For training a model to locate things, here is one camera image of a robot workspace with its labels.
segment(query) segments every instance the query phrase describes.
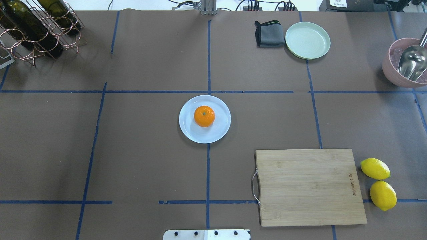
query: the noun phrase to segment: light green plate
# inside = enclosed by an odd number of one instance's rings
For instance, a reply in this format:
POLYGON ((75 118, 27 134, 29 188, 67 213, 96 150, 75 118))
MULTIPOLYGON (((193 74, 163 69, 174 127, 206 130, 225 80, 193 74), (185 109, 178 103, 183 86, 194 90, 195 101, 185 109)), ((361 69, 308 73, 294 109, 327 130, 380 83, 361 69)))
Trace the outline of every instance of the light green plate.
POLYGON ((328 33, 319 25, 309 22, 299 22, 289 27, 285 41, 295 56, 308 60, 320 58, 330 48, 328 33))

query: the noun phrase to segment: orange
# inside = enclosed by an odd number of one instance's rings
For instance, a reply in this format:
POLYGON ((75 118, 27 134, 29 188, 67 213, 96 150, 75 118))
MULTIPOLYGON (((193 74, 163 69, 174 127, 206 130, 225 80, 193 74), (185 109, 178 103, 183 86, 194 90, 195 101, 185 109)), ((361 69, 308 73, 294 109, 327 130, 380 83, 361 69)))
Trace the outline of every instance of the orange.
POLYGON ((208 106, 200 106, 194 111, 194 120, 201 127, 209 127, 215 120, 215 112, 208 106))

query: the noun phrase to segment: white floor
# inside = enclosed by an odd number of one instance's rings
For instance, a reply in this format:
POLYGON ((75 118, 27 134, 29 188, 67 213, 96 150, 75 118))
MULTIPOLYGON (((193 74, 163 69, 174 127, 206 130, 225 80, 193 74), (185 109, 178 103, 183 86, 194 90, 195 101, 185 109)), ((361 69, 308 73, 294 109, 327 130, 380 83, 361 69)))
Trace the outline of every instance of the white floor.
MULTIPOLYGON (((74 10, 107 10, 111 0, 66 0, 74 10)), ((182 2, 184 0, 174 0, 175 2, 182 2)), ((280 2, 278 0, 265 0, 267 2, 280 2)), ((299 11, 319 11, 320 3, 322 0, 292 0, 295 7, 299 11)), ((217 0, 216 4, 218 8, 228 8, 235 10, 240 0, 217 0)), ((242 3, 239 10, 243 10, 243 6, 247 6, 247 2, 242 3)), ((113 0, 110 6, 110 10, 122 10, 126 8, 137 9, 137 10, 172 10, 176 7, 176 3, 172 3, 168 0, 113 0)), ((263 11, 274 11, 277 3, 260 3, 263 11)), ((182 6, 179 10, 192 9, 189 6, 182 6)), ((409 4, 406 7, 405 12, 423 12, 421 6, 409 4)))

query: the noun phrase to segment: sticker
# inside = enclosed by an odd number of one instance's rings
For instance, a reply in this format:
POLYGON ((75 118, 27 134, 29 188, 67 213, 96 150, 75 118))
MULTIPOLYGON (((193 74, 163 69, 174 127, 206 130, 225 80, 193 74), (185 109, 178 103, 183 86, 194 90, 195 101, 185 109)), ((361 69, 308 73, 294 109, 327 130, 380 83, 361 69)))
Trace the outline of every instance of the sticker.
POLYGON ((347 0, 329 0, 329 3, 331 6, 335 6, 339 8, 347 7, 347 0))

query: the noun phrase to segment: metal handle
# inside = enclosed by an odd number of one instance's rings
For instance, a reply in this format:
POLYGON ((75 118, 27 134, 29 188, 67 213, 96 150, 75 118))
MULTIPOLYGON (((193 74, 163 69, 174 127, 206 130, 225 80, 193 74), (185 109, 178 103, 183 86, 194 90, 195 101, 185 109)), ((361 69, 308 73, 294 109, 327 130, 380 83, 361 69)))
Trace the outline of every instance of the metal handle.
POLYGON ((257 174, 258 174, 258 169, 256 168, 256 169, 255 169, 255 173, 254 173, 254 175, 252 176, 252 194, 254 195, 255 199, 257 200, 258 205, 261 205, 261 203, 260 203, 260 201, 258 200, 257 196, 255 195, 254 178, 255 178, 255 175, 257 175, 257 174))
POLYGON ((426 44, 426 41, 427 41, 427 28, 424 30, 424 33, 421 37, 420 46, 424 47, 424 45, 426 44))

